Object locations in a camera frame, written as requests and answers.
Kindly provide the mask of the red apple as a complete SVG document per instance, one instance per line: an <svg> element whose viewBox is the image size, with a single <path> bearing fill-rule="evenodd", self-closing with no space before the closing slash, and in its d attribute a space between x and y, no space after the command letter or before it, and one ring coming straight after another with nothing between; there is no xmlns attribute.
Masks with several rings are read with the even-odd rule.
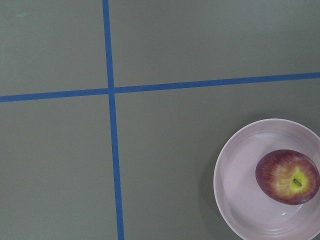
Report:
<svg viewBox="0 0 320 240"><path fill-rule="evenodd" d="M273 200L286 205L310 201L320 189L320 173L305 154L279 149L263 156L255 168L261 190Z"/></svg>

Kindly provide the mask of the pink plate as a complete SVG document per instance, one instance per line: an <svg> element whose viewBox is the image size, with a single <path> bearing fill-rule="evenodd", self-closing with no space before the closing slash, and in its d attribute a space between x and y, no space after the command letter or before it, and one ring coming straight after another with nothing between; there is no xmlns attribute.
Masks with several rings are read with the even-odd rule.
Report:
<svg viewBox="0 0 320 240"><path fill-rule="evenodd" d="M222 148L213 190L227 225L244 240L311 240L320 234L320 197L286 205L268 197L255 176L259 160L280 149L294 150L320 163L320 138L286 119L263 119L237 131Z"/></svg>

